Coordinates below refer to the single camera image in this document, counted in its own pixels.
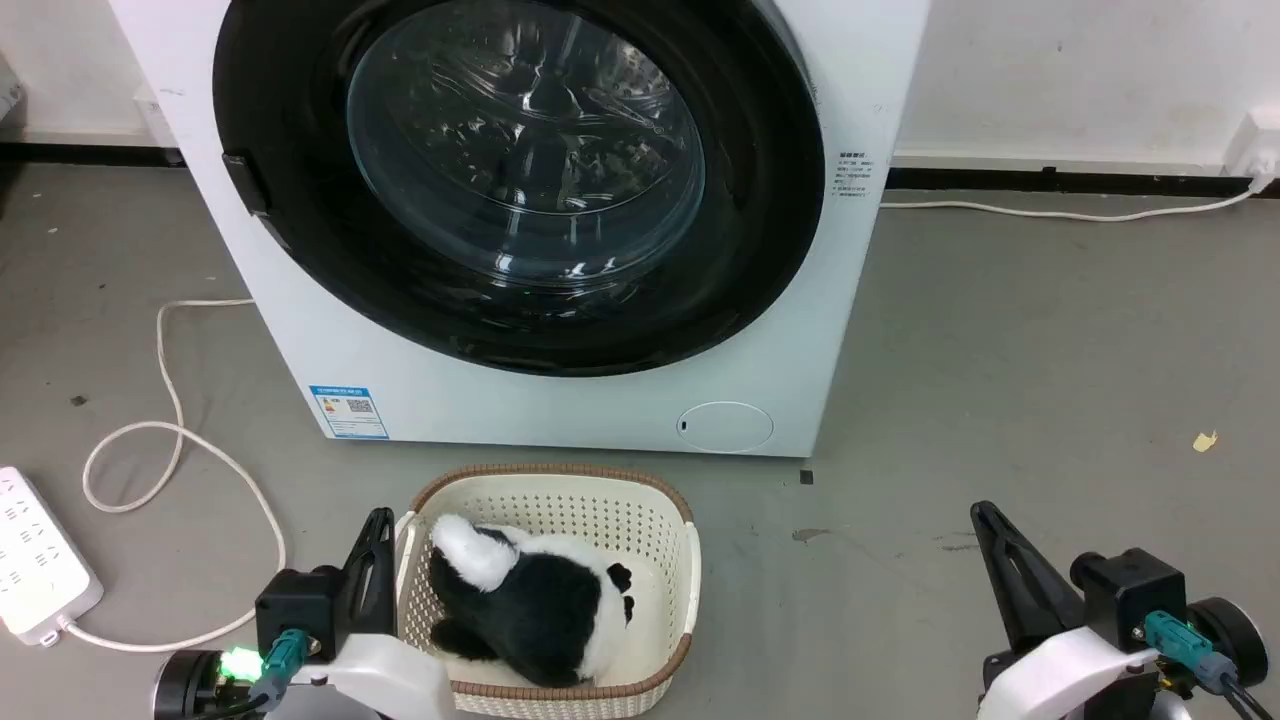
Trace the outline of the blue energy label sticker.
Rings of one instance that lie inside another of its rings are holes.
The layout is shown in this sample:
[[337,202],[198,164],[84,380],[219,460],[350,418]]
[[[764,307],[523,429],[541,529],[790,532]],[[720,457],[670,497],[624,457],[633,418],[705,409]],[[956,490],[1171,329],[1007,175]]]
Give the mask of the blue energy label sticker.
[[310,386],[308,389],[323,425],[334,439],[388,441],[390,438],[367,388]]

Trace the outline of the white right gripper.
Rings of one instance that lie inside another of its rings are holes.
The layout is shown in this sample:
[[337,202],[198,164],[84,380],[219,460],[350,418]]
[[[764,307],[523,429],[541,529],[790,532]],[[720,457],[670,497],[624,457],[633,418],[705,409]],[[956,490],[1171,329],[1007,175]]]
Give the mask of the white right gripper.
[[993,502],[973,503],[970,519],[1010,650],[1032,650],[995,678],[978,720],[1061,720],[1156,660],[1151,647],[1126,653],[1083,626],[1075,588]]

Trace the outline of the white power strip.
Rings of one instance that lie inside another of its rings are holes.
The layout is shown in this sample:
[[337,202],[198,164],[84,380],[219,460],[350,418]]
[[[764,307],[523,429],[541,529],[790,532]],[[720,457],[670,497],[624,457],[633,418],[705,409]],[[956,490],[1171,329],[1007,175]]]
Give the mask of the white power strip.
[[104,588],[35,486],[0,468],[0,621],[22,643],[51,647]]

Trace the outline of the white wall outlet box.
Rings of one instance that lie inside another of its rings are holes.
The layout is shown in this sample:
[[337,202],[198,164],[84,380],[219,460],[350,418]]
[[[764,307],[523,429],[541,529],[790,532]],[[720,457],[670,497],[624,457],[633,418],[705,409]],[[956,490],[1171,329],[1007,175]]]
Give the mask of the white wall outlet box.
[[1251,195],[1261,195],[1280,177],[1280,105],[1245,114],[1228,143],[1221,176],[1247,178]]

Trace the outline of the black white panda plush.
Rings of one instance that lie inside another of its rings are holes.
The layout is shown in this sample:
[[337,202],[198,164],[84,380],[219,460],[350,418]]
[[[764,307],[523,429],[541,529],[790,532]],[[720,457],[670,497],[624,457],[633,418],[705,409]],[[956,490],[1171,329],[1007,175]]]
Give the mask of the black white panda plush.
[[443,609],[431,643],[500,661],[534,685],[572,688],[614,665],[634,619],[634,574],[584,538],[439,516],[428,580]]

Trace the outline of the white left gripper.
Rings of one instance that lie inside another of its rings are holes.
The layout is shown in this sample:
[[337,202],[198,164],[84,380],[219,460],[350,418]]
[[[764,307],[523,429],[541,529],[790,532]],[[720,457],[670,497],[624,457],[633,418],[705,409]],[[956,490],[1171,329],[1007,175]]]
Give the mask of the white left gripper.
[[302,666],[291,684],[329,688],[387,720],[457,720],[445,664],[396,638],[396,515],[390,509],[367,515],[343,573],[342,610],[355,634],[332,661]]

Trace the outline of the round white filter cover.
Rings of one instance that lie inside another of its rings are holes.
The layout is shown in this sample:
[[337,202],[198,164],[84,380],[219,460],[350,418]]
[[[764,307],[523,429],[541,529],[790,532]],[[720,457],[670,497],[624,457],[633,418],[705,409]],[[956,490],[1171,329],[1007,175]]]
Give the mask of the round white filter cover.
[[750,404],[713,401],[690,407],[677,420],[678,437],[708,454],[745,454],[765,445],[774,432],[771,415]]

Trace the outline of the small text label sticker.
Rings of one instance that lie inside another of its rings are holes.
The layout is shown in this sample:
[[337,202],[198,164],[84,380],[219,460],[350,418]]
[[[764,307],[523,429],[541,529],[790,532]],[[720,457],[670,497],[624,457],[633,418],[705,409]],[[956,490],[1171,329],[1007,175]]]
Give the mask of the small text label sticker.
[[868,199],[876,188],[877,161],[860,151],[841,151],[829,174],[829,193],[836,199]]

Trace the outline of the white front-load washing machine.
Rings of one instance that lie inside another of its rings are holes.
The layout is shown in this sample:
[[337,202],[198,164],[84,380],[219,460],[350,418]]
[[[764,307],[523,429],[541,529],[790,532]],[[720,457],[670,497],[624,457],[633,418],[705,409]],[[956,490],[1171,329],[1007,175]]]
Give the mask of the white front-load washing machine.
[[[796,59],[818,115],[826,196],[815,242],[785,292],[733,337],[678,363],[605,377],[461,361],[320,286],[247,213],[221,163],[212,64],[230,0],[108,1],[325,436],[310,386],[367,388],[389,441],[701,452],[678,437],[677,420],[699,404],[735,401],[774,423],[771,439],[745,454],[812,455],[933,0],[753,0]],[[829,193],[841,151],[876,159],[868,199]]]

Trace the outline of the black round glass washer door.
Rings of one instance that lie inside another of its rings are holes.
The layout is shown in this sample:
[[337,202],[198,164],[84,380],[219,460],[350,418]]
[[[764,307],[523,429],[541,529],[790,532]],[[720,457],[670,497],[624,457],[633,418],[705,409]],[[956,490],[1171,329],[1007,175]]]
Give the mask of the black round glass washer door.
[[724,342],[826,196],[806,81],[753,0],[230,0],[212,105],[320,286],[504,372]]

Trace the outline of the cream perforated laundry basket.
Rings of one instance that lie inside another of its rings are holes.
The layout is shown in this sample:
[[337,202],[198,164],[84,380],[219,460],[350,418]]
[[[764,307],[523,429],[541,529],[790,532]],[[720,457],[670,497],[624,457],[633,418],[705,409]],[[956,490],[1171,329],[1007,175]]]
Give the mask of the cream perforated laundry basket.
[[436,518],[575,536],[632,574],[634,620],[617,660],[579,689],[543,689],[498,662],[442,655],[454,703],[508,720],[625,720],[660,702],[687,657],[701,594],[701,546],[692,511],[660,478],[576,464],[462,468],[421,491],[397,523],[398,633],[434,653],[429,632],[445,614],[428,579]]

